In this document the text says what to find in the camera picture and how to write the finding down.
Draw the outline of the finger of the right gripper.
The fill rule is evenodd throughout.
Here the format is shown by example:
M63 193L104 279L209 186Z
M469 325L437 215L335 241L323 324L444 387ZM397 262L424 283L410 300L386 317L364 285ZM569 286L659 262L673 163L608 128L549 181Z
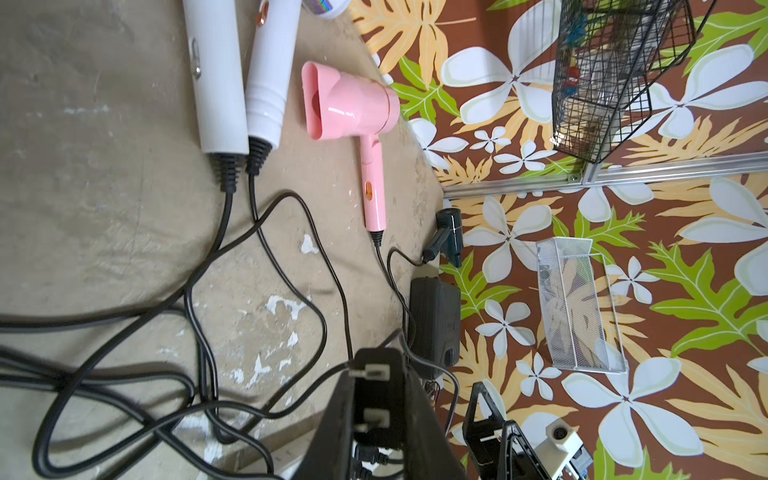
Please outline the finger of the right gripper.
M549 474L513 420L501 429L497 480L548 480Z
M488 405L489 414L476 418L482 401ZM496 432L501 429L503 423L504 418L486 386L482 382L474 383L462 425L462 434L481 479L497 478L501 441Z

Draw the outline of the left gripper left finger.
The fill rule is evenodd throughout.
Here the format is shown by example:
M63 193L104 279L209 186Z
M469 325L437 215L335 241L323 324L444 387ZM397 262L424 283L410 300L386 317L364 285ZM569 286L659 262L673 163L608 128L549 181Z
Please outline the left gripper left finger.
M356 379L341 374L293 480L346 480L351 477Z

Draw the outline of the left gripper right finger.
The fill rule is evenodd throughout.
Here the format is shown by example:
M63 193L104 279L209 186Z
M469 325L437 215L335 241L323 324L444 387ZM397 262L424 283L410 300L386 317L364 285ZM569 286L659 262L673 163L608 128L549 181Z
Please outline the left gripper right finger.
M404 401L404 478L465 479L465 469L445 439L445 431L411 367L406 370Z

